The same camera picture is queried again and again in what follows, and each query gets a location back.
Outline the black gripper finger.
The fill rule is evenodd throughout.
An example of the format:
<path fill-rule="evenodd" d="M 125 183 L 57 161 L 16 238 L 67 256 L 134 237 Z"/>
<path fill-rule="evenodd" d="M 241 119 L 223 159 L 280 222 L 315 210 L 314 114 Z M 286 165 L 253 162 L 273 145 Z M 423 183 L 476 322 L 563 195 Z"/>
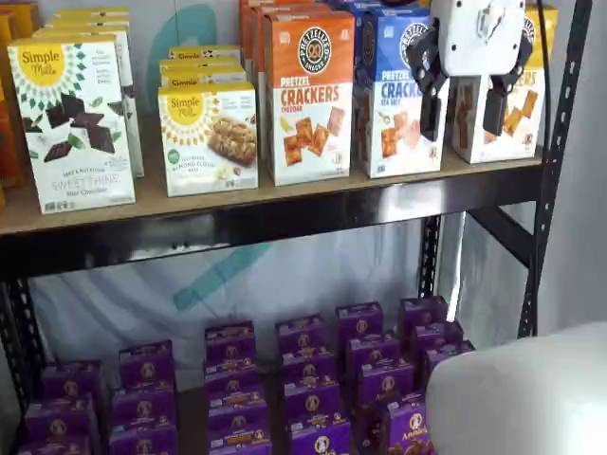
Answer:
<path fill-rule="evenodd" d="M 531 42 L 524 31 L 523 16 L 499 16 L 491 21 L 484 38 L 489 56 L 490 88 L 483 127 L 486 132 L 499 136 L 504 126 L 507 96 L 523 74 L 531 55 Z"/>
<path fill-rule="evenodd" d="M 420 133 L 429 141 L 438 138 L 442 109 L 439 94 L 448 80 L 440 58 L 439 31 L 440 20 L 433 18 L 431 25 L 406 48 L 412 75 L 422 92 Z"/>

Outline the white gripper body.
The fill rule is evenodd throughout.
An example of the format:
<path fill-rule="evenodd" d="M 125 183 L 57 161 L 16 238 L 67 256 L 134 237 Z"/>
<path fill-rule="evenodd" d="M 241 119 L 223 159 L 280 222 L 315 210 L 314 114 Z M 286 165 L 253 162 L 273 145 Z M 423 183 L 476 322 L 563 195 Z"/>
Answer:
<path fill-rule="evenodd" d="M 431 2 L 438 55 L 448 76 L 508 73 L 523 34 L 525 2 L 443 0 Z"/>

